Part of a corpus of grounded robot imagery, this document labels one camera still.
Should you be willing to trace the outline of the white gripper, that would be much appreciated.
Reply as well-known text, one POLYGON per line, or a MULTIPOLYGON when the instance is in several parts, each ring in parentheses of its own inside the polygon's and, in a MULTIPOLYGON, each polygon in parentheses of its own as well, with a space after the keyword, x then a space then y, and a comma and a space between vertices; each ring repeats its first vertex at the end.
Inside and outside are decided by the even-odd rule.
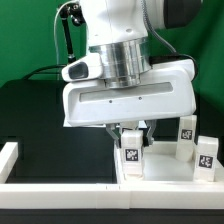
POLYGON ((160 63, 140 75, 135 87, 111 89, 100 79, 70 82, 63 89, 64 124, 71 127, 106 125, 120 148, 115 124, 146 121, 146 146, 154 142, 156 120, 189 116, 196 110, 190 59, 160 63))

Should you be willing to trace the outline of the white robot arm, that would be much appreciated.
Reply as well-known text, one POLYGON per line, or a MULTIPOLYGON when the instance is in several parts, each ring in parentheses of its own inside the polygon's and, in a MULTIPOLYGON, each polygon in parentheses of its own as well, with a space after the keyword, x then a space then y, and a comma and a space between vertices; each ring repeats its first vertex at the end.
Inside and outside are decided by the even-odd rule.
POLYGON ((72 127, 104 125, 148 129, 156 121, 191 115, 196 109, 194 60, 177 53, 149 55, 148 36, 158 29, 183 27, 203 0, 79 0, 87 25, 87 53, 62 69, 65 122, 72 127))

